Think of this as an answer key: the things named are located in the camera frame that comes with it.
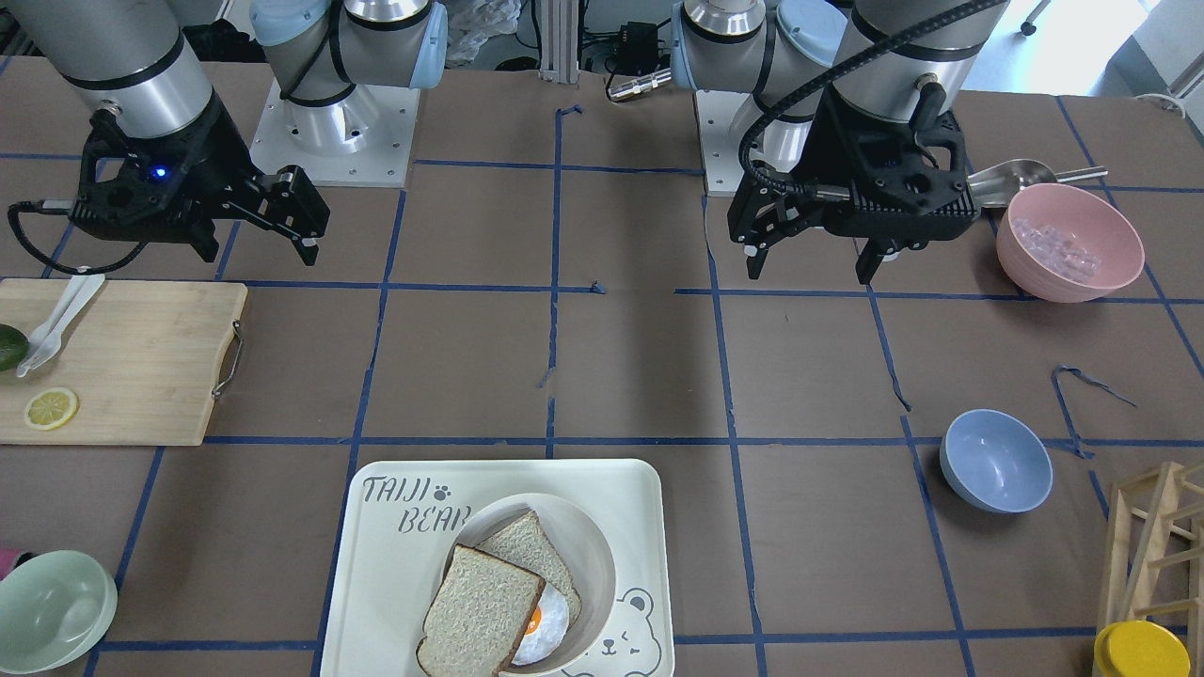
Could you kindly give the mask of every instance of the yellow cup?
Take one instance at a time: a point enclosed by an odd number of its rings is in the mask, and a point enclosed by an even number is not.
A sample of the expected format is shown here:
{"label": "yellow cup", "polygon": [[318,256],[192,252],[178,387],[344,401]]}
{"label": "yellow cup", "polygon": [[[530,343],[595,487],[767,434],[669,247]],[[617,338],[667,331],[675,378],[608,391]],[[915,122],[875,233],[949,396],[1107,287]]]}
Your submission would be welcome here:
{"label": "yellow cup", "polygon": [[1121,620],[1096,636],[1104,677],[1187,677],[1192,661],[1179,637],[1157,623]]}

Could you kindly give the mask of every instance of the slice of bread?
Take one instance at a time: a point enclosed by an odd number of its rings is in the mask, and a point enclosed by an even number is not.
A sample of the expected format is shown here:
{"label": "slice of bread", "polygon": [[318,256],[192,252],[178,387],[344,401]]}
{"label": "slice of bread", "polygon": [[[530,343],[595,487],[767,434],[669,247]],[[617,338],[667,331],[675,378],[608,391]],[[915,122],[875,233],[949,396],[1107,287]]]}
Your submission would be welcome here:
{"label": "slice of bread", "polygon": [[496,677],[514,658],[543,594],[539,576],[456,546],[418,643],[430,677]]}
{"label": "slice of bread", "polygon": [[543,576],[568,600],[568,624],[577,622],[577,616],[582,612],[582,596],[573,588],[573,575],[568,571],[568,565],[548,540],[535,511],[525,512],[504,529],[482,541],[477,549]]}

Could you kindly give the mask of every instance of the pink bowl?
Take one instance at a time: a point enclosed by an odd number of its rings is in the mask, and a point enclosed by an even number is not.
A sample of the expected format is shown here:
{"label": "pink bowl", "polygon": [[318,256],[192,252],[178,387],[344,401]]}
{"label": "pink bowl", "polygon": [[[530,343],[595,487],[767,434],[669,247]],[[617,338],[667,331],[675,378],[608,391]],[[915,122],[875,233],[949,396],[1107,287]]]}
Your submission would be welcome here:
{"label": "pink bowl", "polygon": [[[1016,235],[1016,223],[1051,225],[1073,236],[1076,246],[1099,259],[1086,283],[1069,279],[1038,261]],[[1074,304],[1110,294],[1137,279],[1145,266],[1145,248],[1133,224],[1115,207],[1091,193],[1063,183],[1039,183],[1021,190],[1008,205],[996,237],[999,263],[1008,277],[1029,294]]]}

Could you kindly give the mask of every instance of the cutting board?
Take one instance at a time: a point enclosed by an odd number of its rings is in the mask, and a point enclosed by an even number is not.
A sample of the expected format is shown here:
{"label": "cutting board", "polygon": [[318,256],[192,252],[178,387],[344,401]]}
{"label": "cutting board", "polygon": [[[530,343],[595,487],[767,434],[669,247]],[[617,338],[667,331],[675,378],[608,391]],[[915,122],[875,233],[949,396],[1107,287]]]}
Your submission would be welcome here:
{"label": "cutting board", "polygon": [[[0,323],[28,336],[65,285],[0,281]],[[200,445],[246,301],[242,284],[106,281],[64,332],[58,355],[25,378],[0,373],[0,442]],[[79,411],[55,430],[26,426],[25,405],[53,387],[73,390]]]}

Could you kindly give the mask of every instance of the wooden stand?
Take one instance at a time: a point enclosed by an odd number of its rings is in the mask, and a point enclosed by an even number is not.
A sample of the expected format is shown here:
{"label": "wooden stand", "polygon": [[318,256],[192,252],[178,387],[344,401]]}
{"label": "wooden stand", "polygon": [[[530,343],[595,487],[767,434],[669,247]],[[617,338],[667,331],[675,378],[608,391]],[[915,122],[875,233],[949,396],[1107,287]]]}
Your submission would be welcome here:
{"label": "wooden stand", "polygon": [[[1187,612],[1187,653],[1193,677],[1204,677],[1204,487],[1187,478],[1204,470],[1204,464],[1185,467],[1164,463],[1141,475],[1112,484],[1105,543],[1104,584],[1099,600],[1097,631],[1119,620],[1144,619],[1159,613]],[[1143,496],[1149,496],[1144,502]],[[1144,522],[1129,570],[1133,517]],[[1190,529],[1175,522],[1188,519]],[[1167,554],[1171,534],[1185,538],[1190,548]],[[1186,597],[1155,602],[1158,573],[1176,564],[1188,565]]]}

